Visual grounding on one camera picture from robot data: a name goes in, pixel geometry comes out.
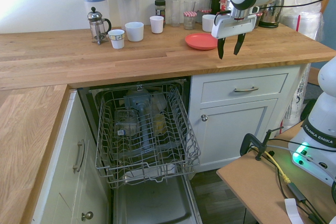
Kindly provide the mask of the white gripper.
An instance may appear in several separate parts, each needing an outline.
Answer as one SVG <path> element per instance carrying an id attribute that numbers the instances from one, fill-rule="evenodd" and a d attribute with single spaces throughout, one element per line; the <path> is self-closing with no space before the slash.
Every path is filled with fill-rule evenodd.
<path id="1" fill-rule="evenodd" d="M 220 59 L 224 56 L 224 45 L 227 37 L 238 35 L 237 43 L 234 48 L 234 55 L 238 55 L 246 34 L 251 32 L 257 20 L 253 8 L 238 10 L 233 7 L 225 14 L 219 14 L 215 17 L 212 27 L 212 36 L 217 40 L 217 51 Z"/>

